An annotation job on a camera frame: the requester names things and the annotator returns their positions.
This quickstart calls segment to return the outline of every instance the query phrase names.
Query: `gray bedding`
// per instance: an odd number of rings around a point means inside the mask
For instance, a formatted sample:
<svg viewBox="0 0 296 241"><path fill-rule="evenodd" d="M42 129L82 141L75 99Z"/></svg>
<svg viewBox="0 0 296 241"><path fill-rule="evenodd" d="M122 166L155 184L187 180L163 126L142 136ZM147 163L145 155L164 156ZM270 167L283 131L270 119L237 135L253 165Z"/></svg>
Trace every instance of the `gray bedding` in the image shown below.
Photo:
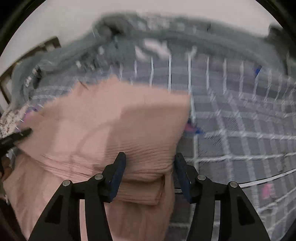
<svg viewBox="0 0 296 241"><path fill-rule="evenodd" d="M38 108L76 81L95 84L110 74L188 91L191 120L203 134L184 134L177 151L211 180L241 183L271 240L279 240L296 218L296 95L285 63L274 46L243 32L184 18L152 19L111 15L94 25L84 47L86 38L24 60L12 77L14 107L30 101ZM112 32L120 34L112 38ZM165 41L168 55L148 49L145 38ZM192 210L176 195L167 240L186 239Z"/></svg>

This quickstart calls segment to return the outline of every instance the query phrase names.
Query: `pink garment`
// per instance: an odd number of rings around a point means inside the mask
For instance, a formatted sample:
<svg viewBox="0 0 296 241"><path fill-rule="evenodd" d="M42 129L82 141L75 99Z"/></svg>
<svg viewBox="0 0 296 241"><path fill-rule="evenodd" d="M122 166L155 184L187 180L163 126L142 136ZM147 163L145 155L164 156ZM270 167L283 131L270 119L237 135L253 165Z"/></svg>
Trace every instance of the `pink garment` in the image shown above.
<svg viewBox="0 0 296 241"><path fill-rule="evenodd" d="M13 173L4 183L26 237L57 184L64 179L85 181L123 151L127 155L123 180L116 200L106 205L113 239L163 240L173 210L173 156L188 113L187 94L112 78L98 85L77 83L69 95L30 115L25 125L33 133L18 145L25 153L17 158L23 167L17 166L18 175ZM54 183L50 191L36 181L45 182L44 178ZM40 200L34 205L28 187L32 184L38 190L33 195ZM26 191L20 196L20 190ZM81 222L84 241L83 215Z"/></svg>

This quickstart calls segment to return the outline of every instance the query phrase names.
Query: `plaid bedsheet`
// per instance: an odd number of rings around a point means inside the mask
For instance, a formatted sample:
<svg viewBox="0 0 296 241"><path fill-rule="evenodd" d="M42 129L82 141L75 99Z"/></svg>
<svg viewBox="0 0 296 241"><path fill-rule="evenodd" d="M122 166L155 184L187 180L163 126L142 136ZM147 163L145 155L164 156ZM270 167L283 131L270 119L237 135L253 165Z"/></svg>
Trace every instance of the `plaid bedsheet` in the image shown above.
<svg viewBox="0 0 296 241"><path fill-rule="evenodd" d="M184 135L177 151L212 181L240 183L271 240L277 241L296 218L295 81L271 69L257 73L253 63L207 55L151 58L75 76L65 72L51 86L41 81L31 104L43 105L76 81L96 83L110 74L131 83L188 91L191 120L203 134ZM219 207L217 202L212 240L218 239ZM166 240L186 239L193 211L194 205L176 194Z"/></svg>

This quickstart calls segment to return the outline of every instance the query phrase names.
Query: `white wall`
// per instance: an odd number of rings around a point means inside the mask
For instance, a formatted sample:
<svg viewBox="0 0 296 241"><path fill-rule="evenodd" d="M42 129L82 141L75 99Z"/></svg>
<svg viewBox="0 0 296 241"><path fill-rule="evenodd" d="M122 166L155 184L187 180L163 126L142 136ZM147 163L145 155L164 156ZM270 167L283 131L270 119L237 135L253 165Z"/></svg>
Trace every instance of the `white wall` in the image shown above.
<svg viewBox="0 0 296 241"><path fill-rule="evenodd" d="M2 74L18 57L57 36L61 45L90 29L103 13L159 12L219 20L258 35L277 21L255 0L47 0L14 34L0 57Z"/></svg>

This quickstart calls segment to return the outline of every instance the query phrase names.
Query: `silver screw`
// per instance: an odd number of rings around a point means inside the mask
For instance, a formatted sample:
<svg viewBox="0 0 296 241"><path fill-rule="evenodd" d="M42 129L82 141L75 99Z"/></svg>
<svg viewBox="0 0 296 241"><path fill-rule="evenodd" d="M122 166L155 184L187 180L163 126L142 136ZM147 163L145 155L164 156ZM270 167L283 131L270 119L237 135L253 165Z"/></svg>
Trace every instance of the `silver screw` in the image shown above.
<svg viewBox="0 0 296 241"><path fill-rule="evenodd" d="M69 180L65 180L63 181L63 186L69 186L70 185L70 181Z"/></svg>
<svg viewBox="0 0 296 241"><path fill-rule="evenodd" d="M198 180L204 181L206 179L205 175L198 175L197 176Z"/></svg>
<svg viewBox="0 0 296 241"><path fill-rule="evenodd" d="M233 188L237 188L238 184L236 182L230 182L230 186Z"/></svg>
<svg viewBox="0 0 296 241"><path fill-rule="evenodd" d="M94 178L96 180L101 180L101 179L103 179L103 175L102 174L97 174L97 175L94 176Z"/></svg>

